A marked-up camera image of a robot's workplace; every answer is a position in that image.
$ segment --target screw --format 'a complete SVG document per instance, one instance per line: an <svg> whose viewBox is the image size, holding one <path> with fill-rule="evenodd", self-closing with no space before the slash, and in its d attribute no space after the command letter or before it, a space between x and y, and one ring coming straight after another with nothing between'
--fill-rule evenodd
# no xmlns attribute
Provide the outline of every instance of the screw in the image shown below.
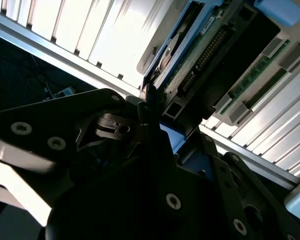
<svg viewBox="0 0 300 240"><path fill-rule="evenodd" d="M240 161L239 158L238 158L236 155L232 155L232 158L233 158L234 160L236 160L237 162Z"/></svg>
<svg viewBox="0 0 300 240"><path fill-rule="evenodd" d="M288 240L296 240L292 235L288 234L287 235Z"/></svg>
<svg viewBox="0 0 300 240"><path fill-rule="evenodd" d="M168 193L165 196L165 200L168 203L168 205L173 208L174 210L179 210L181 208L181 201L180 199L174 195L173 193Z"/></svg>
<svg viewBox="0 0 300 240"><path fill-rule="evenodd" d="M17 135L28 135L32 132L32 127L29 123L17 121L10 126L11 131Z"/></svg>
<svg viewBox="0 0 300 240"><path fill-rule="evenodd" d="M233 220L233 226L241 235L246 236L248 234L246 226L239 219Z"/></svg>
<svg viewBox="0 0 300 240"><path fill-rule="evenodd" d="M120 98L119 98L118 96L116 96L116 95L112 95L111 97L112 97L112 99L114 99L114 100L116 100L116 101L119 101L119 100L120 100Z"/></svg>
<svg viewBox="0 0 300 240"><path fill-rule="evenodd" d="M63 150L66 148L66 141L58 136L50 137L47 143L48 146L53 150Z"/></svg>

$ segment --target electronic device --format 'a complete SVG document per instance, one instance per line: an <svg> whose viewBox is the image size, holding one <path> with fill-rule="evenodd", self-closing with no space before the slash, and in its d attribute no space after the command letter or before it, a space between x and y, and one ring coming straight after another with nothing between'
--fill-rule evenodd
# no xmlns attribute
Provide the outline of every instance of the electronic device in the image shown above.
<svg viewBox="0 0 300 240"><path fill-rule="evenodd" d="M274 9L271 2L185 5L143 81L158 89L162 121L186 136L211 115L241 126L263 97L300 67L300 27L293 27L300 7L283 1Z"/></svg>

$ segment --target cable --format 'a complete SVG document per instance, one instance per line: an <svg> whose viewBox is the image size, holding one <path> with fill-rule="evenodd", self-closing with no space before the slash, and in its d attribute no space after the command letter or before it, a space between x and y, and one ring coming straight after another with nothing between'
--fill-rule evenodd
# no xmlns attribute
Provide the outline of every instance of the cable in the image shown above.
<svg viewBox="0 0 300 240"><path fill-rule="evenodd" d="M50 94L50 97L51 97L52 99L55 99L56 97L54 96L54 94L53 94L52 91L50 90L50 87L49 87L49 85L48 85L47 80L45 80L45 87L46 87L46 90L48 91L48 93Z"/></svg>

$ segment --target electronic component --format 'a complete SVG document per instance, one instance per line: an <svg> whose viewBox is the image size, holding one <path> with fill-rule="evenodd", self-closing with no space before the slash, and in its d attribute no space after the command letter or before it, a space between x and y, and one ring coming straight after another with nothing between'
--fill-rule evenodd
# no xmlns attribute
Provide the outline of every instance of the electronic component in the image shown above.
<svg viewBox="0 0 300 240"><path fill-rule="evenodd" d="M198 34L193 36L184 55L177 60L174 55L165 70L153 81L158 89L163 121L181 126L186 135L202 118L207 119L213 114L218 101L280 31L262 13L240 0L225 1L204 18L206 21L203 21ZM185 50L182 47L180 45L176 53ZM277 55L262 59L258 68L266 67ZM175 67L172 67L172 60L177 62ZM254 78L257 76L252 71L250 81L253 74ZM151 82L148 75L145 76L147 81ZM248 82L243 81L242 86L249 85ZM190 121L185 120L187 115L191 115Z"/></svg>

